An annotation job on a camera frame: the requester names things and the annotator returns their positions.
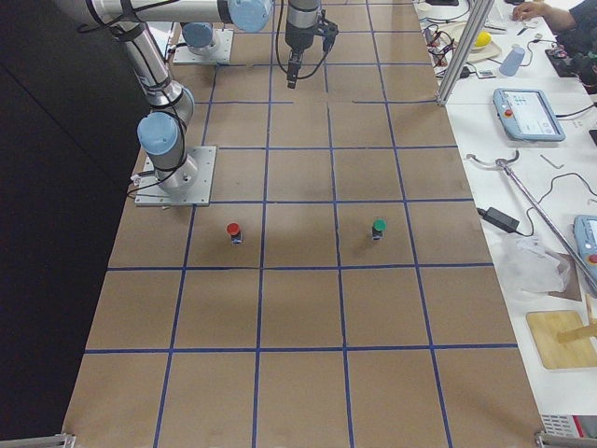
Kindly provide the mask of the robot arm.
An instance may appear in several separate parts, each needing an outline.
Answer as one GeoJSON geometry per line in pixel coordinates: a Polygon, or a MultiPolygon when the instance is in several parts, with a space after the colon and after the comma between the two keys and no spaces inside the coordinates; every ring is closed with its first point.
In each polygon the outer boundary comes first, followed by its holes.
{"type": "Polygon", "coordinates": [[[142,148],[153,163],[156,180],[147,188],[179,196],[195,182],[199,167],[186,148],[186,131],[194,111],[191,92],[177,82],[162,57],[150,21],[232,23],[256,32],[271,15],[270,1],[76,1],[82,14],[77,31],[107,29],[123,44],[150,113],[137,126],[142,148]]]}
{"type": "MultiPolygon", "coordinates": [[[[247,32],[261,30],[271,16],[272,1],[226,1],[223,6],[232,22],[247,32]]],[[[297,82],[312,76],[302,76],[299,71],[303,63],[304,52],[309,49],[314,39],[323,39],[322,60],[332,50],[338,25],[326,17],[319,1],[290,1],[288,8],[281,8],[279,24],[285,25],[285,43],[290,49],[288,63],[280,64],[286,74],[287,87],[294,89],[297,82]]],[[[216,38],[213,25],[208,22],[190,22],[182,24],[183,46],[195,54],[208,54],[215,50],[216,38]]]]}

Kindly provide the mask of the person hand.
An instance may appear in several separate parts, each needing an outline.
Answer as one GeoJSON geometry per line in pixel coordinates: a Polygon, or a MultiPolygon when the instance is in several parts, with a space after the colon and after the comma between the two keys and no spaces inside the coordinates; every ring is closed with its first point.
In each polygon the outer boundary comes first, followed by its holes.
{"type": "Polygon", "coordinates": [[[534,18],[546,18],[553,12],[553,7],[544,1],[526,1],[514,7],[513,21],[528,21],[534,18]]]}

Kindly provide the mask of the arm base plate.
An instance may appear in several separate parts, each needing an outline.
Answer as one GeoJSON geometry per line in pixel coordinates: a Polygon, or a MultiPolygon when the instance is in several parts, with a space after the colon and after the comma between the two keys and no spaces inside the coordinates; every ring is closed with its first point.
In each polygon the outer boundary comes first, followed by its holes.
{"type": "Polygon", "coordinates": [[[155,177],[153,163],[146,156],[144,171],[134,193],[137,206],[208,206],[211,200],[217,147],[187,147],[186,162],[167,180],[155,177]]]}
{"type": "Polygon", "coordinates": [[[213,29],[209,23],[188,23],[170,53],[177,64],[228,65],[233,31],[213,29]]]}

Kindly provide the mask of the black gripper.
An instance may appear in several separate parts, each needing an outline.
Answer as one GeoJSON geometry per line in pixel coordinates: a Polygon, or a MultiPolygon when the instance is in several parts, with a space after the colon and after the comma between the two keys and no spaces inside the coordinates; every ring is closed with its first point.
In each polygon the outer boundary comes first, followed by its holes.
{"type": "Polygon", "coordinates": [[[314,40],[321,2],[318,0],[289,0],[285,24],[285,43],[291,53],[286,71],[289,89],[295,89],[302,66],[302,54],[314,40]]]}

